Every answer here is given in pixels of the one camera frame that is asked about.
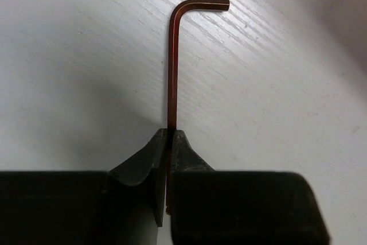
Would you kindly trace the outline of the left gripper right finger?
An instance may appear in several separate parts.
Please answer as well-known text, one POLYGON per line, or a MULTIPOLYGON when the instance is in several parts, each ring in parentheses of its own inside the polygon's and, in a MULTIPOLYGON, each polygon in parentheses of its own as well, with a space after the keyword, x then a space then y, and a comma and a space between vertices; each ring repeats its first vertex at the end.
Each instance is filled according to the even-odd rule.
POLYGON ((202 244, 210 228, 210 178, 215 170, 191 147, 184 131, 176 130, 169 163, 169 214, 174 244, 202 244))

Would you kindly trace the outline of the small dark hex key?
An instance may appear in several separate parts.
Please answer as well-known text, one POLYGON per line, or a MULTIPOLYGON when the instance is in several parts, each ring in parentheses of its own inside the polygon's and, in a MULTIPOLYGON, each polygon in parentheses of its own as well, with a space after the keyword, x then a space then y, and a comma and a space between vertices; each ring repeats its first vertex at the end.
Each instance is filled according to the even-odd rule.
POLYGON ((169 21, 168 35, 168 88, 167 88, 167 130, 169 136, 169 164, 166 178, 166 213, 171 215, 171 174, 175 156, 175 132, 177 130, 177 103, 178 103, 178 40, 179 27, 182 16, 193 10, 227 11, 230 0, 185 0, 178 4, 169 21))

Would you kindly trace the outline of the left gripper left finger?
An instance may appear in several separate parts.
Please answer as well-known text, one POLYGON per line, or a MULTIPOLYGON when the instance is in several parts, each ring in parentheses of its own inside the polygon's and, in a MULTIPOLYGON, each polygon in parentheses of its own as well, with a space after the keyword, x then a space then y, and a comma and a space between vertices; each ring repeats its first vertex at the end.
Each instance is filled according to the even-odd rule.
POLYGON ((168 134, 159 129, 146 146, 110 171, 108 244, 156 244, 163 224, 168 134))

